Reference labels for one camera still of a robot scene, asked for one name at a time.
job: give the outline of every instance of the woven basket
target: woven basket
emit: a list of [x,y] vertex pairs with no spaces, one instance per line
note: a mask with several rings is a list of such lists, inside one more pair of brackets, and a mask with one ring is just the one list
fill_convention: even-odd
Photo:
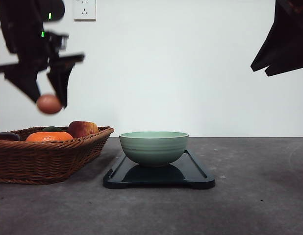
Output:
[[113,128],[99,127],[96,134],[70,141],[24,141],[43,128],[11,131],[20,135],[21,141],[0,141],[0,183],[46,185],[65,181],[99,156],[114,132]]

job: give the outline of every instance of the orange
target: orange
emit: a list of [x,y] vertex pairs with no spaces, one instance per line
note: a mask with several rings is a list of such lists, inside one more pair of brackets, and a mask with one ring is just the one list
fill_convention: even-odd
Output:
[[64,131],[59,132],[35,132],[28,136],[26,141],[44,142],[44,141],[68,141],[73,140],[73,137]]

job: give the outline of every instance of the black tray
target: black tray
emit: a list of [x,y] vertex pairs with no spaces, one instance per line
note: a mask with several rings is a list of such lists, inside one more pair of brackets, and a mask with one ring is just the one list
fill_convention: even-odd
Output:
[[124,189],[132,186],[188,186],[207,189],[215,186],[215,178],[185,150],[174,163],[162,167],[141,166],[124,154],[103,178],[103,186]]

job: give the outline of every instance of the bowl rim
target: bowl rim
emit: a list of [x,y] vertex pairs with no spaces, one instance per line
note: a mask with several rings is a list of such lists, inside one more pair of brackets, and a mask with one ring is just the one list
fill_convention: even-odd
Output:
[[[146,132],[153,132],[153,133],[158,133],[158,132],[168,132],[168,133],[179,133],[183,134],[182,136],[173,136],[173,137],[130,137],[130,136],[124,136],[126,134],[132,134],[132,133],[146,133]],[[188,137],[189,134],[184,133],[184,132],[178,132],[178,131],[134,131],[134,132],[126,132],[122,133],[119,135],[119,137],[122,138],[129,138],[129,139],[175,139],[175,138],[182,138],[182,137]]]

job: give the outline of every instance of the power outlet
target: power outlet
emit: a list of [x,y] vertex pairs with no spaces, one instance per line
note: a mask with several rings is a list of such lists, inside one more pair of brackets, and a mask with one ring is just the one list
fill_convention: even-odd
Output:
[[74,20],[95,21],[96,20],[96,0],[74,0],[73,1]]

